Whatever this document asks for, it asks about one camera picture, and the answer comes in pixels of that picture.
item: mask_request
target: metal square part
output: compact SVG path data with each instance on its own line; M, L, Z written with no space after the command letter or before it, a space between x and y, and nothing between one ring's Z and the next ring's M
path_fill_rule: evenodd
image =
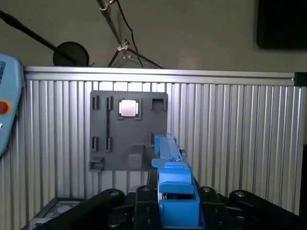
M119 103L119 113L122 116L134 117L139 113L139 103L133 100L122 100Z

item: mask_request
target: red emergency stop button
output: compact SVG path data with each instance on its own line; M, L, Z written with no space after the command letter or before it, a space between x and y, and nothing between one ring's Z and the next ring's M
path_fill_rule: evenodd
M9 105L6 102L0 102L0 114L6 114L9 110Z

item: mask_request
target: metal tripod stand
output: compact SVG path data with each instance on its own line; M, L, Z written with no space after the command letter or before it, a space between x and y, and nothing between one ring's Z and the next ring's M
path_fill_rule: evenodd
M101 14L104 16L104 18L106 19L106 22L108 23L113 35L116 38L117 43L119 45L117 47L116 52L115 52L114 56L112 57L110 63L108 64L108 67L112 67L116 58L117 58L117 56L119 55L119 53L123 52L124 56L122 57L122 59L128 58L128 59L133 60L133 61L138 61L137 57L139 57L139 58L143 59L145 61L145 63L152 64L159 69L164 69L161 65L151 61L147 57L145 57L141 54L138 54L135 50L131 49L129 47L129 45L130 45L129 41L127 39L121 38L121 36L119 35L119 32L115 28L114 23L113 23L111 16L110 16L111 15L111 5L114 4L115 2L116 2L116 0L109 0L109 2L97 0L97 3L99 5L99 10L100 10Z

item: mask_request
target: screw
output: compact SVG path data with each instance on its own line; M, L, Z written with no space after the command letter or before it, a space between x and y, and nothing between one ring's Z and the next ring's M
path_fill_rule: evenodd
M205 188L202 188L202 189L203 189L203 191L205 191L206 193L211 192L211 189L210 189L210 188L205 187Z
M244 197L245 196L245 194L242 193L242 192L236 192L236 195L239 196L239 197Z
M117 191L113 191L110 193L110 196L117 196L118 195L118 192Z
M143 190L143 191L149 191L149 187L148 187L148 186L145 186L145 187L142 188L142 190Z

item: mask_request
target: black round disc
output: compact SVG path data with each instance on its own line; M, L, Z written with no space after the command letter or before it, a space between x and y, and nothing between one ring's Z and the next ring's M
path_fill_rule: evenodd
M80 66L80 67L87 67L89 66L90 57L86 49L76 43L76 42L64 42L58 46L65 54L72 57L76 60L77 64L67 60L65 57L61 56L61 54L54 52L53 53L53 65L54 66Z

